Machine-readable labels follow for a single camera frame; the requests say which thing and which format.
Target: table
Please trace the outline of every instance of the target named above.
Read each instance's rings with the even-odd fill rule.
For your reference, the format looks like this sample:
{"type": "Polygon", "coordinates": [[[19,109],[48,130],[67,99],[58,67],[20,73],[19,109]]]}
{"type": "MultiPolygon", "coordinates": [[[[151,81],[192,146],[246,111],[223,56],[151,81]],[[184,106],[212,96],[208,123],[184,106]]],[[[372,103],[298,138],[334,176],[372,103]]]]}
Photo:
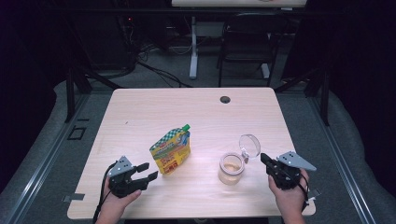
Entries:
{"type": "MultiPolygon", "coordinates": [[[[173,7],[279,7],[287,8],[291,7],[305,7],[306,0],[172,0],[173,7]]],[[[191,20],[191,65],[190,65],[190,79],[197,78],[197,66],[198,66],[198,53],[197,53],[197,42],[196,28],[199,24],[195,21],[195,17],[191,20]]],[[[213,30],[217,30],[216,36],[221,36],[222,25],[219,23],[215,24],[218,28],[210,27],[211,33],[213,30]]],[[[262,66],[262,73],[265,77],[269,76],[268,65],[262,66]]]]}
{"type": "MultiPolygon", "coordinates": [[[[92,218],[106,168],[125,155],[134,165],[149,162],[149,148],[168,131],[190,124],[191,154],[170,175],[159,174],[130,204],[123,218],[280,216],[268,188],[265,166],[249,161],[235,186],[218,179],[219,159],[240,152],[242,134],[254,134],[272,158],[294,150],[275,93],[269,88],[123,89],[114,91],[67,215],[92,218]],[[220,97],[228,96],[224,104],[220,97]]],[[[315,213],[313,202],[304,215],[315,213]]]]}

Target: person's left hand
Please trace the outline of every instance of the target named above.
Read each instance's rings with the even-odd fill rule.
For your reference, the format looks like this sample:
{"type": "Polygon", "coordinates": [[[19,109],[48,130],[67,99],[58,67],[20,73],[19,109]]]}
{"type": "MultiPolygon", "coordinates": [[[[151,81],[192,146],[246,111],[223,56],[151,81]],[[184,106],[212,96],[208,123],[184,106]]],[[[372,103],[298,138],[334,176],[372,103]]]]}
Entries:
{"type": "MultiPolygon", "coordinates": [[[[109,177],[106,178],[105,189],[104,189],[104,197],[110,192],[110,188],[108,187],[109,177]]],[[[142,191],[139,189],[132,194],[129,194],[123,198],[119,198],[115,196],[113,193],[109,193],[104,203],[102,204],[102,209],[99,214],[99,218],[96,221],[98,223],[117,223],[126,206],[136,200],[142,191]]]]}

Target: clear container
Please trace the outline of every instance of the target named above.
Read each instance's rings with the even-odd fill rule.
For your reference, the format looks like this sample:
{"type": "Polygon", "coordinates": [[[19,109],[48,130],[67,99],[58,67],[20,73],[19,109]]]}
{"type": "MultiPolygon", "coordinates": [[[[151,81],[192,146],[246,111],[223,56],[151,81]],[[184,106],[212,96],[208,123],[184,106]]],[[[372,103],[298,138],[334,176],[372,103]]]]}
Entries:
{"type": "Polygon", "coordinates": [[[242,154],[229,152],[220,158],[219,179],[226,185],[235,185],[242,177],[245,164],[256,158],[261,152],[259,140],[253,134],[244,134],[239,138],[242,154]]]}

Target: yellow and green package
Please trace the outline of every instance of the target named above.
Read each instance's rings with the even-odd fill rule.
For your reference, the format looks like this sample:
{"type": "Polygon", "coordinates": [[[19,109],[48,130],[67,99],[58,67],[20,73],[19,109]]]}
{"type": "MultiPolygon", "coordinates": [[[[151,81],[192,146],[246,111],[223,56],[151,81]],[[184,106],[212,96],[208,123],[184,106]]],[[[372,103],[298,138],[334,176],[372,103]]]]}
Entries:
{"type": "Polygon", "coordinates": [[[149,151],[161,174],[172,173],[190,155],[190,125],[169,131],[149,151]]]}

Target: wooden table top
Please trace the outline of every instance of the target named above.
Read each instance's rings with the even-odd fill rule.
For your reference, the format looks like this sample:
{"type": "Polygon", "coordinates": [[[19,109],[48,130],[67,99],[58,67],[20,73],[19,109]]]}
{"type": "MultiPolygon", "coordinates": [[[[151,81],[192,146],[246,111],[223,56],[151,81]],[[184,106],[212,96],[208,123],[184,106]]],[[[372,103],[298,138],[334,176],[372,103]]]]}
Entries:
{"type": "Polygon", "coordinates": [[[173,7],[305,7],[306,0],[172,0],[173,7]]]}
{"type": "MultiPolygon", "coordinates": [[[[218,178],[219,159],[240,152],[242,134],[255,135],[262,152],[275,158],[294,151],[275,93],[270,88],[194,88],[116,90],[109,102],[67,215],[92,218],[106,168],[121,156],[133,165],[149,162],[146,177],[158,170],[149,149],[168,131],[191,126],[191,154],[170,175],[158,175],[125,210],[123,218],[280,216],[268,188],[265,166],[250,161],[238,184],[218,178]],[[224,104],[220,97],[231,101],[224,104]]],[[[304,215],[315,213],[313,202],[304,215]]]]}

